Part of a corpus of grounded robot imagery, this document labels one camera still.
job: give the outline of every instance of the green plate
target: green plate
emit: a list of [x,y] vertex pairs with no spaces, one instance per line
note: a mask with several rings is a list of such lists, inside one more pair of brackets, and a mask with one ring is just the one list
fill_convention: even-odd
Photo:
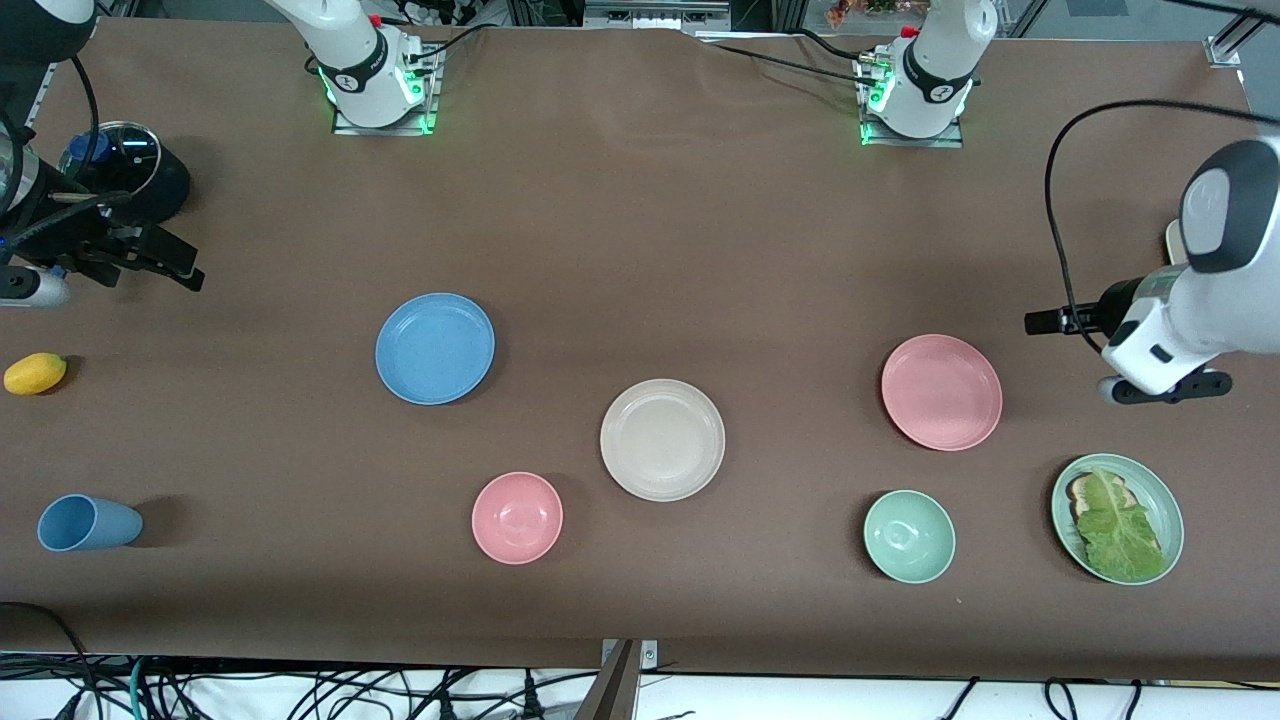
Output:
[[[1071,516],[1071,498],[1066,495],[1066,487],[1071,484],[1071,480],[1080,475],[1087,475],[1093,470],[1110,470],[1124,478],[1125,487],[1133,491],[1138,502],[1147,509],[1147,520],[1151,521],[1151,529],[1156,530],[1156,541],[1160,542],[1160,550],[1165,553],[1165,570],[1161,574],[1149,580],[1132,583],[1108,578],[1089,568],[1084,555],[1084,538],[1075,529],[1075,518]],[[1169,492],[1169,486],[1147,469],[1146,465],[1123,455],[1111,455],[1107,452],[1085,455],[1068,465],[1057,477],[1057,482],[1053,483],[1050,515],[1053,518],[1053,529],[1057,530],[1057,539],[1062,541],[1062,547],[1071,553],[1071,557],[1080,564],[1080,568],[1108,583],[1117,585],[1146,585],[1155,583],[1167,575],[1183,555],[1183,512],[1178,509],[1174,493]]]

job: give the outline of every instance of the pink plate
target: pink plate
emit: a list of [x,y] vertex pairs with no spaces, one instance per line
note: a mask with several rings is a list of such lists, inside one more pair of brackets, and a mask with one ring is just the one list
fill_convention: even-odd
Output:
[[922,334],[884,363],[881,395],[906,437],[932,450],[969,450],[996,429],[1004,395],[996,369],[972,345]]

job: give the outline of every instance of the pink bowl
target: pink bowl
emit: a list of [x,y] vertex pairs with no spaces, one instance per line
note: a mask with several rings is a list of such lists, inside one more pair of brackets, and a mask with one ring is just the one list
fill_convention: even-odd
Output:
[[547,555],[563,521],[564,507],[556,488],[532,473],[507,473],[489,480],[471,509],[476,544],[507,565]]

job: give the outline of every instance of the white floor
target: white floor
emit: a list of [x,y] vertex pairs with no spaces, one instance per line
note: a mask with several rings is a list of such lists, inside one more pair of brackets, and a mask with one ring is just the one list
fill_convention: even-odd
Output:
[[[571,670],[539,670],[539,680],[572,673]],[[410,673],[415,689],[433,688],[440,679],[438,671]],[[463,679],[458,693],[518,692],[524,674],[520,670],[483,670]],[[539,691],[544,707],[576,703],[586,694],[590,678],[550,685]],[[957,680],[850,680],[812,678],[728,678],[728,676],[645,676],[636,702],[636,720],[753,720],[753,719],[820,719],[840,720],[936,720],[946,715],[964,688]],[[384,685],[403,688],[399,678]],[[1087,720],[1119,720],[1133,694],[1129,685],[1071,685],[1079,716]],[[271,678],[264,680],[198,680],[191,685],[191,697],[212,720],[284,720],[289,710],[306,694],[312,682],[303,678]],[[63,680],[0,682],[0,720],[38,720],[52,717],[72,694]],[[319,715],[329,717],[334,702],[347,691],[321,705]],[[393,708],[394,717],[408,712],[403,697],[372,693],[374,700]],[[1057,696],[1065,712],[1065,701]],[[456,703],[462,720],[476,717],[492,702]],[[132,720],[119,707],[110,708],[106,720]],[[485,720],[506,720],[512,706],[488,715]],[[435,720],[438,706],[420,716]],[[78,720],[96,719],[88,700],[81,702]],[[387,720],[385,708],[376,705],[351,703],[340,720]],[[1219,720],[1222,717],[1280,717],[1280,692],[1249,689],[1202,689],[1146,687],[1134,712],[1134,720]],[[956,720],[1053,720],[1038,683],[978,683],[956,715]]]

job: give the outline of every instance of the white plate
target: white plate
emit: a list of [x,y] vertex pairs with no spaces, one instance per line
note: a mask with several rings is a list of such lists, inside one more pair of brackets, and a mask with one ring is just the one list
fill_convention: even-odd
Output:
[[707,487],[724,459],[724,421],[700,389],[680,380],[631,386],[600,427],[604,466],[622,489],[654,502]]

